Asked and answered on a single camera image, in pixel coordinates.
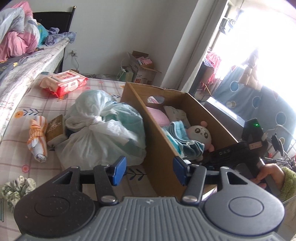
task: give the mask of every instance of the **silver screw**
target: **silver screw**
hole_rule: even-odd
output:
[[[194,202],[197,202],[197,197],[188,195],[188,196],[182,197],[182,200],[183,202],[194,203]]]
[[[105,203],[113,203],[116,201],[116,197],[111,195],[105,195],[101,198],[101,201]]]

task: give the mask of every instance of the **plush toy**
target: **plush toy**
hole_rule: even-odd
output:
[[[209,133],[207,127],[207,122],[202,121],[200,126],[192,126],[186,130],[187,136],[191,140],[196,140],[205,145],[205,150],[209,152],[214,151],[214,146],[212,145],[211,134]]]

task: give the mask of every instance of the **fuzzy green sleeve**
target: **fuzzy green sleeve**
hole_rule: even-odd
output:
[[[282,170],[286,177],[278,198],[283,202],[294,196],[296,191],[296,173],[287,167],[283,167]]]

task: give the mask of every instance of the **bed headboard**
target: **bed headboard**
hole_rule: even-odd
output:
[[[71,12],[34,12],[34,19],[46,29],[59,28],[59,33],[69,32],[76,6]]]

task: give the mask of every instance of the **white printed cloth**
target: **white printed cloth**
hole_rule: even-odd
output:
[[[0,190],[6,182],[20,175],[32,178],[37,187],[61,172],[58,157],[54,151],[48,151],[46,162],[37,162],[27,147],[29,138],[29,120],[35,115],[44,116],[51,121],[64,115],[76,98],[85,90],[104,90],[120,101],[125,83],[110,80],[88,79],[82,86],[61,99],[55,98],[39,87],[44,75],[33,83],[17,106],[0,144]],[[119,200],[123,196],[156,196],[142,166],[128,167],[120,185],[114,187]],[[83,192],[96,199],[94,185],[84,185]],[[13,214],[0,194],[0,240],[12,241],[20,235]]]
[[[52,46],[45,47],[36,56],[15,67],[3,80],[0,86],[0,138],[3,137],[8,122],[27,88],[42,71],[55,70],[68,42],[69,39],[65,38]]]

